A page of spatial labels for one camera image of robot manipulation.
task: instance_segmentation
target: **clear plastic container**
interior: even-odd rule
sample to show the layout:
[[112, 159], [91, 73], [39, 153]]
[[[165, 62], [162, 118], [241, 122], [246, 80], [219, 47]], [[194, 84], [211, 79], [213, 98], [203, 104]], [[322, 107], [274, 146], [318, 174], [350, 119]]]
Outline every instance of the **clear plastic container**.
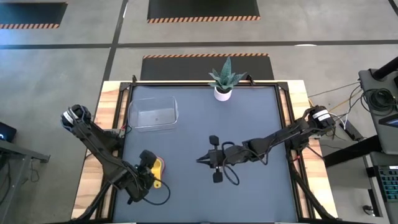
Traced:
[[133, 100], [129, 105], [129, 124], [137, 131], [172, 129], [178, 120], [174, 97]]

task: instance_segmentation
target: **orange and black stripe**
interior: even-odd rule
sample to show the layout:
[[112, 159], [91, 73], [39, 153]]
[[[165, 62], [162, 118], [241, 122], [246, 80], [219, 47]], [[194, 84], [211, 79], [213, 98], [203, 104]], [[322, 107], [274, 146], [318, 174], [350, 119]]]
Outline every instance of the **orange and black stripe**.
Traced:
[[145, 55], [145, 58], [183, 58], [183, 57], [250, 57], [250, 56], [264, 56], [268, 57], [265, 53], [253, 54], [186, 54], [186, 55]]
[[56, 29], [59, 24], [0, 24], [0, 29]]
[[206, 16], [148, 19], [148, 23], [165, 22], [220, 22], [220, 21], [258, 21], [261, 16]]

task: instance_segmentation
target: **concrete floor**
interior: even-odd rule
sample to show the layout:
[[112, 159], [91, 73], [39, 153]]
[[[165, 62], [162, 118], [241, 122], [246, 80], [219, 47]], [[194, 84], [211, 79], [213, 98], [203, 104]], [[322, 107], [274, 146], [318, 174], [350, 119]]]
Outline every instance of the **concrete floor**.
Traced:
[[[398, 39], [398, 17], [387, 0], [257, 1], [260, 21], [147, 24], [148, 0], [130, 0], [119, 42]], [[112, 42], [122, 0], [68, 3], [59, 29], [0, 30], [0, 45]], [[139, 77], [144, 55], [245, 52], [269, 53], [275, 79], [305, 80], [308, 95], [313, 95], [355, 82], [359, 70], [380, 67], [396, 57], [398, 45], [117, 49], [110, 80]], [[59, 118], [75, 103], [94, 113], [108, 55], [108, 48], [0, 50], [0, 94], [6, 96], [0, 98], [0, 121], [18, 129], [17, 144], [51, 154], [48, 164], [36, 164], [40, 181], [23, 185], [12, 216], [14, 223], [70, 218], [85, 148], [59, 125]], [[354, 87], [316, 96], [312, 101], [332, 108], [347, 99]], [[333, 112], [346, 110], [344, 105]], [[349, 120], [366, 137], [376, 133], [370, 115], [360, 106], [353, 108]], [[346, 138], [341, 131], [338, 134]], [[332, 178], [339, 216], [363, 221], [356, 220], [354, 212], [345, 212], [349, 207], [356, 209], [358, 205], [351, 202], [360, 201], [363, 194], [350, 194], [356, 199], [347, 200], [350, 190], [342, 189]]]

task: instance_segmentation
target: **wooden frame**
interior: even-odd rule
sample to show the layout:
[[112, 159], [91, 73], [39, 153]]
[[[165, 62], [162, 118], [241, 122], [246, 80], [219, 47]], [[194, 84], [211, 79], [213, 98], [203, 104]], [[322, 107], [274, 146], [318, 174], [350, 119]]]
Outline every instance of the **wooden frame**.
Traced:
[[[137, 81], [137, 83], [208, 83], [210, 81]], [[283, 112], [286, 124], [290, 123], [289, 112], [287, 110], [287, 101], [285, 99], [290, 99], [292, 104], [292, 114], [294, 114], [294, 119], [302, 116], [303, 112], [309, 107], [307, 93], [305, 91], [305, 85], [301, 80], [295, 81], [256, 81], [256, 83], [277, 83], [286, 82], [289, 86], [289, 96], [281, 97]], [[119, 87], [122, 82], [104, 82], [103, 88], [101, 90], [101, 96], [99, 99], [95, 123], [103, 129], [110, 129], [113, 125], [113, 118], [116, 109], [116, 102], [119, 95]], [[119, 116], [119, 127], [121, 127], [124, 118], [124, 112], [126, 107], [127, 95], [124, 95], [122, 100], [122, 107], [120, 109]], [[311, 147], [320, 152], [319, 142], [317, 140], [310, 140]], [[323, 161], [314, 155], [310, 150], [303, 151], [303, 159], [305, 163], [305, 170], [307, 173], [308, 184], [320, 201], [320, 203], [328, 210], [328, 212], [336, 216], [335, 204], [333, 201], [333, 196], [331, 194], [327, 173]], [[296, 169], [299, 169], [299, 164], [296, 163]], [[78, 217], [84, 212], [85, 208], [90, 204], [91, 200], [98, 193], [101, 185], [102, 170], [100, 163], [95, 159], [95, 157], [89, 157], [83, 166], [83, 172], [81, 175], [79, 189], [76, 195], [75, 206], [73, 208], [72, 218]], [[307, 209], [307, 200], [303, 192], [299, 189], [300, 202], [302, 207], [303, 217], [310, 217], [310, 210]], [[109, 207], [109, 197], [106, 198], [104, 207], [107, 209]]]

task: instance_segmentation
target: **potted plant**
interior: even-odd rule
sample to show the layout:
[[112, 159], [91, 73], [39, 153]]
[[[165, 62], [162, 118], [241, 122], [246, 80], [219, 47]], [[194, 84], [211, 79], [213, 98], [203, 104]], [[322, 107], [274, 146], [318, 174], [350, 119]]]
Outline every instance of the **potted plant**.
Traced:
[[232, 89], [246, 74], [235, 75], [231, 73], [231, 59], [228, 57], [221, 71], [218, 75], [217, 71], [213, 68], [213, 73], [209, 73], [215, 82], [209, 83], [210, 86], [214, 87], [214, 96], [217, 100], [226, 101], [231, 97]]

